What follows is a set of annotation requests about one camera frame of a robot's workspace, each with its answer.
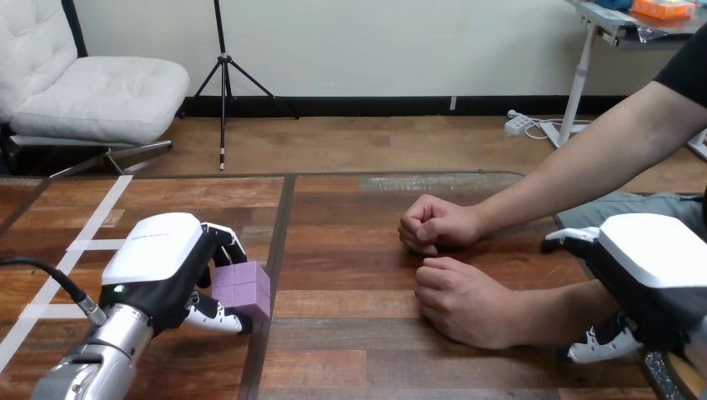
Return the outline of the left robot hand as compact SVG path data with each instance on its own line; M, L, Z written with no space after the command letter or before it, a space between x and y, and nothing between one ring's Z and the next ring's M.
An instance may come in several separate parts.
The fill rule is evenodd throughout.
M148 317L154 335L184 321L207 329L249 334L253 319L199 293L211 281L209 264L225 268L247 261L229 227L168 212L138 222L103 270L98 304L118 304Z

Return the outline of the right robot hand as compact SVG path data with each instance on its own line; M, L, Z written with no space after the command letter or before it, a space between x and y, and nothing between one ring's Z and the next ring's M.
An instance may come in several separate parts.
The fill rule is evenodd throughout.
M599 227L564 228L541 243L585 266L619 311L567 348L575 363L621 357L636 349L706 361L706 244L675 217L627 213Z

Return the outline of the person's hand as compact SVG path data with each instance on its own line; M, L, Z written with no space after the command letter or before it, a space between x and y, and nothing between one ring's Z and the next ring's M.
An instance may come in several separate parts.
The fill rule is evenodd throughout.
M399 240L409 250L436 257L442 248L461 248L489 231L484 210L439 197L420 196L399 219Z
M420 314L446 338L488 350L523 344L518 292L451 257L424 259L415 279Z

